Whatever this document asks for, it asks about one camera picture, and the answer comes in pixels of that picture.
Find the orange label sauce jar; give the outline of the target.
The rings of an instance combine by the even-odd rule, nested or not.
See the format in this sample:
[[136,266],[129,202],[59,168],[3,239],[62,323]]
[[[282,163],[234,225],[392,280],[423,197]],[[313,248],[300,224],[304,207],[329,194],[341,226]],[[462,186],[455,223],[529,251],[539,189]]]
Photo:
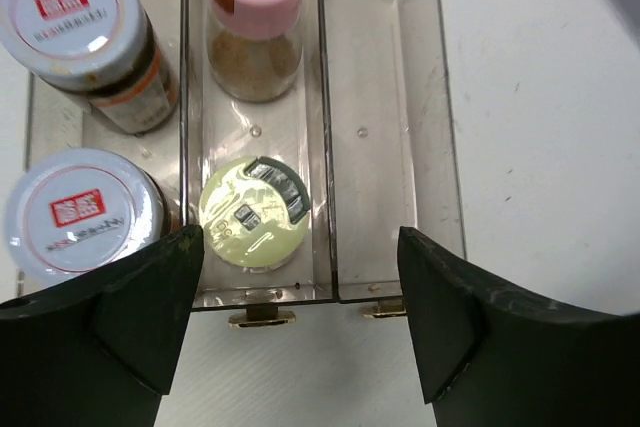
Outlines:
[[49,287],[93,271],[180,228],[174,192],[125,157],[72,148],[15,184],[4,235],[13,260]]

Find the dark brown sauce jar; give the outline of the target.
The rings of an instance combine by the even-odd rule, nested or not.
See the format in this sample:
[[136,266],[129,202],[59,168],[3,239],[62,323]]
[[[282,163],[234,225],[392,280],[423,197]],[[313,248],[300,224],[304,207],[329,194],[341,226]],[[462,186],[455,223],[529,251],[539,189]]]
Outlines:
[[141,0],[1,0],[1,43],[125,133],[150,131],[176,108],[179,83]]

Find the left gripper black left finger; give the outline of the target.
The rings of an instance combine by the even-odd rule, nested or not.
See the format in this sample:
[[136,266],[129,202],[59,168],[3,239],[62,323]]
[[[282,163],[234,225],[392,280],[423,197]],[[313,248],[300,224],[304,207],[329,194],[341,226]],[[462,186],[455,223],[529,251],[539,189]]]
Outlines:
[[2,303],[2,425],[153,425],[171,390],[203,257],[203,232],[189,225]]

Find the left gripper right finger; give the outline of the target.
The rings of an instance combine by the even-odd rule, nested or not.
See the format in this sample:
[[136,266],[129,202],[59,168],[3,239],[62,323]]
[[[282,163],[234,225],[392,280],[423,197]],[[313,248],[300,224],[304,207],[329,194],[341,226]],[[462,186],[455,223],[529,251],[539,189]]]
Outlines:
[[522,288],[399,231],[424,401],[440,426],[635,426],[639,318]]

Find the pink lid spice bottle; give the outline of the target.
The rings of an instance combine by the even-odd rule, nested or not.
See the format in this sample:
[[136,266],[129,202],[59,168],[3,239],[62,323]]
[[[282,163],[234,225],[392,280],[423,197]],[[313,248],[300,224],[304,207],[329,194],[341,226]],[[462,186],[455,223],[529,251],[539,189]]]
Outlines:
[[263,103],[293,84],[302,58],[303,0],[211,0],[207,54],[231,96]]

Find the yellow lid spice bottle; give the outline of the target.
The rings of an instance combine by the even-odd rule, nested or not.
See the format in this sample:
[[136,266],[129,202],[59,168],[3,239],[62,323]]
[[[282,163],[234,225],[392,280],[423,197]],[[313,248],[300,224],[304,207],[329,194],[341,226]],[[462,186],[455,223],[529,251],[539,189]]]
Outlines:
[[206,182],[198,220],[214,254],[252,273],[285,265],[309,229],[311,200],[300,176],[267,156],[227,162]]

